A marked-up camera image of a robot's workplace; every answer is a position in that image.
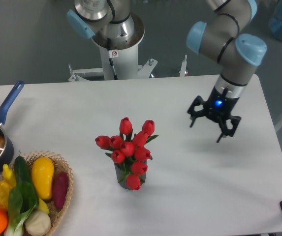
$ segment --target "bok choy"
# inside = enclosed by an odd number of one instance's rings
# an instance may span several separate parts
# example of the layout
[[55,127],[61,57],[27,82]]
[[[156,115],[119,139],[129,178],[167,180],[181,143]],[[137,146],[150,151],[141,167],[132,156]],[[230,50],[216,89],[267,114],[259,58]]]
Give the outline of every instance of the bok choy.
[[38,207],[39,198],[31,183],[21,181],[11,189],[8,199],[8,226],[4,236],[22,236],[24,221]]

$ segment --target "yellow bell pepper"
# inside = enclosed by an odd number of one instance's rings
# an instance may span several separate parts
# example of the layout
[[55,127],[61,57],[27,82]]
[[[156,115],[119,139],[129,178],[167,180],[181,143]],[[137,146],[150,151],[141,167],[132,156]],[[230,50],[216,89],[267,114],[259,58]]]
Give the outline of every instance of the yellow bell pepper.
[[3,178],[12,186],[16,186],[16,178],[14,172],[8,167],[7,164],[3,165]]
[[54,165],[48,157],[40,157],[34,161],[31,169],[31,180],[37,195],[43,200],[52,198]]
[[5,180],[0,181],[0,208],[8,210],[9,191],[12,186]]

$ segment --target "vase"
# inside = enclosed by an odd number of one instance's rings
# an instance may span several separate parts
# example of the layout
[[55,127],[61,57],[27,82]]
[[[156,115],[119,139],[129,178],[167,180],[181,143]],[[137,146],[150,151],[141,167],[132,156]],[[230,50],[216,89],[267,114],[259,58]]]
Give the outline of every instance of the vase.
[[[123,174],[123,171],[121,170],[119,164],[117,164],[117,163],[114,163],[114,164],[115,164],[115,169],[116,169],[117,180],[119,180],[119,179],[121,178],[122,174]],[[146,178],[146,173],[144,173],[143,175],[139,175],[139,177],[140,177],[141,179],[145,180],[145,178]],[[127,186],[127,184],[126,184],[126,178],[125,178],[124,180],[122,180],[119,184],[120,184],[120,186],[121,186],[122,188],[131,190],[131,189]]]

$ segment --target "woven basket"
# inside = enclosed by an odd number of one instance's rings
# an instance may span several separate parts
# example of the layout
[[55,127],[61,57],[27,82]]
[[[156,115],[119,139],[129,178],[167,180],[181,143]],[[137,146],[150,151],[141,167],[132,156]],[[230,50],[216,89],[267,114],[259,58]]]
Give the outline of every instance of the woven basket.
[[[70,168],[68,163],[64,160],[64,158],[61,157],[58,154],[55,154],[55,153],[50,152],[50,151],[46,151],[46,152],[35,151],[35,152],[31,152],[29,154],[25,154],[23,157],[25,158],[25,160],[27,162],[29,170],[31,170],[33,162],[35,160],[37,160],[38,158],[43,157],[43,156],[50,158],[51,161],[53,162],[54,169],[55,169],[55,173],[54,173],[55,176],[60,172],[66,172],[68,179],[69,179],[68,190],[67,190],[65,203],[64,203],[62,210],[58,210],[54,206],[52,200],[45,201],[45,203],[47,204],[47,206],[50,210],[49,217],[51,219],[51,229],[46,234],[46,236],[51,236],[53,234],[53,232],[56,230],[56,228],[58,227],[58,225],[60,224],[60,222],[61,222],[69,204],[70,204],[70,200],[71,200],[71,197],[72,197],[72,194],[73,194],[74,181],[73,181],[72,169]],[[10,167],[10,169],[13,170],[14,169],[14,163],[11,163],[9,165],[9,167]],[[30,234],[28,234],[27,231],[25,230],[23,236],[30,236]]]

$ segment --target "tulip bouquet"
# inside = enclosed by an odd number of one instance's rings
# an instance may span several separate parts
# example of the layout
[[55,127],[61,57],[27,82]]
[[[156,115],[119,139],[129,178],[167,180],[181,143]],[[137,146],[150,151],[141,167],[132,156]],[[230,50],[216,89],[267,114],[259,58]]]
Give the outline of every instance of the tulip bouquet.
[[129,189],[139,190],[141,184],[145,183],[145,174],[148,168],[146,162],[148,159],[152,160],[153,157],[144,145],[158,137],[158,135],[153,135],[154,131],[154,121],[147,120],[143,124],[142,130],[138,134],[134,134],[132,138],[132,123],[126,117],[120,122],[119,135],[98,136],[95,139],[101,149],[112,152],[106,152],[106,155],[114,161],[118,183],[122,187],[125,187],[125,183]]

